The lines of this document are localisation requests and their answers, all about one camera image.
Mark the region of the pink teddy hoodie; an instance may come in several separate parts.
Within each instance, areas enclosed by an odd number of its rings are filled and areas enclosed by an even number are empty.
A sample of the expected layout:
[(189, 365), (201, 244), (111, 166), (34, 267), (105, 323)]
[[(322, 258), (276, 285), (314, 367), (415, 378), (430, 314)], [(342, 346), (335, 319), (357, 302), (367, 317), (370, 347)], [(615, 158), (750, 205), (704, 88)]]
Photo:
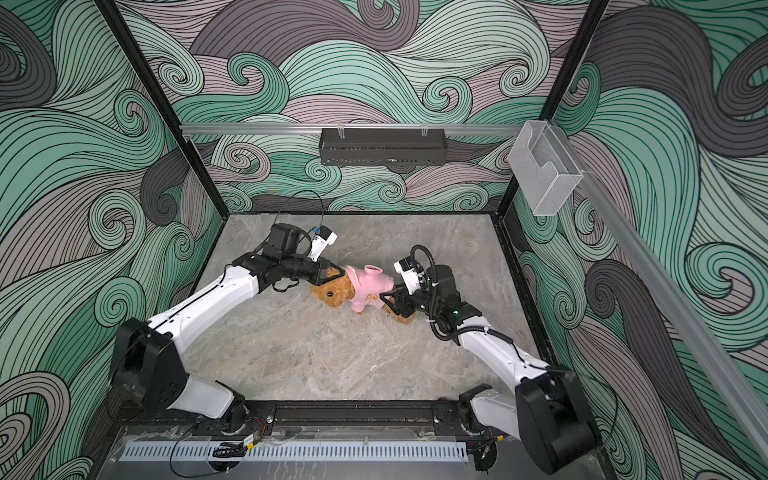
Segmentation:
[(383, 309), (385, 302), (381, 295), (394, 289), (394, 279), (377, 266), (366, 265), (363, 268), (345, 267), (355, 294), (349, 300), (355, 313), (362, 313), (366, 307)]

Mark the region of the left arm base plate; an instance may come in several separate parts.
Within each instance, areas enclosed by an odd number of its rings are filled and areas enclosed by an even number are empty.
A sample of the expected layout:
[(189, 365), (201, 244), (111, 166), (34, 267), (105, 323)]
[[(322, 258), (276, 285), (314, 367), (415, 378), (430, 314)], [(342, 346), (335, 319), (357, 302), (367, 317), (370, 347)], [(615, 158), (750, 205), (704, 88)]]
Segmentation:
[(269, 435), (276, 413), (274, 402), (234, 402), (221, 419), (205, 418), (192, 430), (195, 436), (245, 437), (251, 433)]

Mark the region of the brown teddy bear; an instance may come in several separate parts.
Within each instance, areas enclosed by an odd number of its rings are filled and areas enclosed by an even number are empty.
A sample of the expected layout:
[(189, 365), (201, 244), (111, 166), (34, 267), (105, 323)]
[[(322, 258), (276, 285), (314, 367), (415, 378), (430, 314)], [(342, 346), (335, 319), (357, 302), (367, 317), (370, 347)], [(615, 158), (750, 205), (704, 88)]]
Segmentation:
[[(313, 297), (320, 300), (325, 305), (331, 308), (339, 308), (344, 303), (348, 303), (351, 307), (351, 303), (349, 302), (349, 300), (355, 294), (355, 290), (352, 287), (352, 284), (349, 278), (346, 276), (346, 273), (343, 278), (337, 279), (325, 285), (322, 285), (322, 286), (311, 285), (309, 291)], [(395, 321), (402, 324), (410, 324), (414, 318), (413, 314), (407, 317), (398, 315), (386, 304), (383, 309), (377, 309), (377, 310), (384, 310)]]

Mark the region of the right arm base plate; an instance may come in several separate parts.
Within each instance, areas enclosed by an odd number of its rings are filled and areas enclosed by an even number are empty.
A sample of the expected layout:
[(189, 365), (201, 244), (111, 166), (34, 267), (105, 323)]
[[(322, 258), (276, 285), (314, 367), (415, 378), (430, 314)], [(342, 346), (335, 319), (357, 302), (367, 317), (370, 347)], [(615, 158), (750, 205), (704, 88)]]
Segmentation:
[(519, 438), (514, 396), (480, 384), (457, 400), (438, 399), (432, 404), (433, 429), (437, 436), (469, 440)]

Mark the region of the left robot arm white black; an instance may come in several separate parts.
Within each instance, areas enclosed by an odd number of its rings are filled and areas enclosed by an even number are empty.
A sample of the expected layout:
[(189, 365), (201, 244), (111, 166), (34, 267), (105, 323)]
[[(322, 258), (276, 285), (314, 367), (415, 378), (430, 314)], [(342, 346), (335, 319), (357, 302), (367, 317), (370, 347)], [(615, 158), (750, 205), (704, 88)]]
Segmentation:
[(232, 388), (190, 374), (183, 353), (226, 313), (277, 283), (332, 281), (334, 263), (323, 258), (337, 235), (321, 225), (307, 232), (275, 223), (268, 236), (224, 267), (208, 286), (151, 317), (121, 325), (115, 337), (109, 380), (147, 413), (178, 410), (225, 421), (235, 430), (243, 423), (243, 397)]

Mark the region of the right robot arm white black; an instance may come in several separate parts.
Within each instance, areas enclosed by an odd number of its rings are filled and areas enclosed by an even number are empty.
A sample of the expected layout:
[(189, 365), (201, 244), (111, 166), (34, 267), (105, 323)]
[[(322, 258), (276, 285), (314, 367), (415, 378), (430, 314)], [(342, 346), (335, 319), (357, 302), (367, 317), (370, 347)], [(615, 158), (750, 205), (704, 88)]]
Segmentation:
[(401, 276), (382, 301), (396, 314), (420, 311), (435, 337), (474, 354), (509, 389), (477, 387), (462, 400), (469, 422), (519, 440), (533, 463), (553, 474), (600, 444), (600, 431), (578, 375), (520, 349), (464, 301), (450, 267), (422, 267), (411, 258), (394, 265)]

